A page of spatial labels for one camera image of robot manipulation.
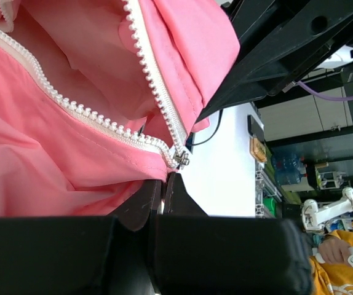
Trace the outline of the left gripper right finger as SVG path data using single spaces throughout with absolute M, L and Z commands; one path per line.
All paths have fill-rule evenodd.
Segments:
M 161 294 L 311 294 L 309 253 L 293 221 L 210 217 L 169 175 L 153 222 L 155 288 Z

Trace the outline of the pink zip-up jacket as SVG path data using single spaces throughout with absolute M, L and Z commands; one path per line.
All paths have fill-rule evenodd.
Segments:
M 165 181 L 239 49 L 215 1 L 0 1 L 0 217 L 106 215 Z

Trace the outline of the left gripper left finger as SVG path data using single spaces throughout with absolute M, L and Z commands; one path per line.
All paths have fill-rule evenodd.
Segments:
M 153 294 L 145 225 L 161 189 L 145 181 L 107 216 L 0 218 L 0 294 Z

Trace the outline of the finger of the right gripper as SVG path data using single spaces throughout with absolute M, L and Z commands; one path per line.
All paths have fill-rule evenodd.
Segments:
M 353 1 L 232 1 L 221 7 L 240 51 L 200 120 L 277 95 L 353 39 Z

